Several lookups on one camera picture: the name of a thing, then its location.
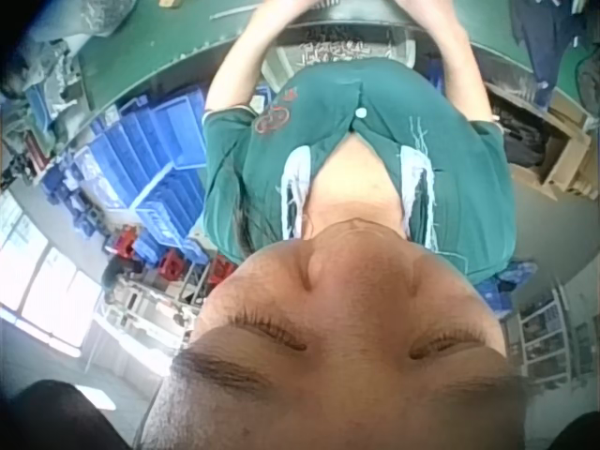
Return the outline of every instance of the window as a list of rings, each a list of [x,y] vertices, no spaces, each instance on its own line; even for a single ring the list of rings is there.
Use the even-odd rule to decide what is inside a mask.
[[[0,250],[0,284],[2,303],[13,311],[19,309],[39,257],[47,245],[48,239],[25,215],[7,234],[7,241]]]
[[[0,249],[8,239],[23,210],[9,192],[0,195]]]
[[[0,195],[0,319],[78,357],[101,288],[56,248],[8,193]]]

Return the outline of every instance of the table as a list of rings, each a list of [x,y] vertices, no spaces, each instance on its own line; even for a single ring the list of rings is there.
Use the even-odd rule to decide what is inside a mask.
[[[92,115],[103,111],[134,87],[162,70],[236,39],[249,12],[211,21],[211,15],[261,0],[184,0],[177,9],[140,0],[127,21],[110,37],[94,37],[81,51],[85,90]],[[509,0],[455,0],[460,21],[472,43],[531,70],[524,47],[513,39]],[[322,11],[311,11],[298,24],[358,23],[414,27],[391,0],[341,0]],[[571,49],[562,60],[558,87],[579,103],[575,84],[577,63],[588,52]]]

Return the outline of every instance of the white stripe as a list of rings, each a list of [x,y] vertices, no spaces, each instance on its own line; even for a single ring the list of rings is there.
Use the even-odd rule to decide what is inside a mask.
[[[436,251],[437,237],[433,229],[433,204],[435,193],[433,190],[434,174],[429,158],[418,150],[403,145],[400,150],[400,168],[402,170],[402,205],[404,206],[404,217],[402,228],[407,236],[411,237],[410,220],[413,214],[414,202],[416,200],[416,189],[421,180],[423,172],[427,175],[427,223],[426,237],[423,243],[425,248]]]
[[[294,224],[288,222],[288,188],[292,189],[292,201],[296,204],[296,220]],[[310,191],[310,147],[303,145],[296,148],[288,157],[281,175],[281,231],[283,239],[302,236],[302,216],[304,205]]]
[[[207,111],[207,112],[205,112],[204,115],[202,116],[202,126],[204,126],[204,122],[206,122],[206,118],[210,114],[222,113],[224,111],[232,111],[232,110],[246,110],[246,111],[248,111],[250,113],[253,113],[254,115],[258,116],[258,114],[256,114],[256,111],[254,111],[249,106],[247,106],[247,105],[236,105],[236,106],[231,106],[231,108],[225,108],[223,110],[214,110],[214,111]]]

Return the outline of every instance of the blue storage crate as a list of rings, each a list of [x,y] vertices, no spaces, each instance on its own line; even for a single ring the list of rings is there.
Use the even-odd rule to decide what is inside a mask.
[[[166,215],[165,217],[169,218],[169,221],[177,230],[179,236],[181,236],[182,239],[188,236],[189,230],[191,230],[194,222],[185,211],[181,200],[177,198],[175,194],[164,187],[160,187],[148,196],[147,203],[160,204]]]
[[[167,153],[160,137],[158,136],[158,130],[155,126],[153,113],[149,108],[141,108],[136,111],[135,116],[138,120],[138,124],[143,131],[148,146],[152,151],[159,167],[165,167],[171,162],[171,158]]]
[[[56,188],[54,195],[61,202],[66,202],[68,200],[68,198],[71,196],[71,190],[67,187],[67,185],[65,185],[64,183],[61,183]]]
[[[52,166],[41,179],[41,188],[47,196],[51,196],[63,184],[65,174],[58,166]]]
[[[136,212],[160,244],[183,249],[203,212],[203,192],[195,170],[173,170],[148,193]]]
[[[146,173],[142,163],[143,158],[138,155],[133,147],[125,132],[123,123],[119,122],[110,127],[106,131],[106,136],[108,137],[116,156],[123,163],[123,167],[125,167],[129,179],[137,189],[137,193],[142,192],[146,185],[150,183],[152,176]]]
[[[152,234],[143,230],[136,241],[133,249],[146,263],[157,266],[167,249],[159,244]]]
[[[123,117],[121,125],[125,131],[132,150],[142,164],[143,171],[149,179],[152,179],[164,165],[160,165],[156,156],[153,154],[150,144],[146,139],[140,121],[136,114],[130,114]]]
[[[197,265],[207,265],[208,264],[208,261],[209,261],[208,256],[203,252],[200,245],[193,239],[189,239],[189,238],[186,239],[186,241],[184,242],[184,244],[182,246],[182,250],[184,252],[184,256],[186,257],[186,259],[192,261],[194,264],[197,264]]]
[[[154,118],[158,136],[175,168],[191,169],[206,165],[202,128],[204,96],[200,89],[157,106]]]
[[[86,214],[80,214],[78,217],[75,217],[75,221],[73,222],[75,225],[75,229],[78,230],[84,237],[90,238],[96,232],[96,226]]]
[[[143,226],[163,246],[180,248],[184,237],[171,223],[164,205],[159,202],[144,202],[136,210]]]
[[[125,207],[130,206],[140,193],[129,178],[123,163],[114,151],[106,135],[98,136],[89,145],[104,178],[108,180],[112,190]]]

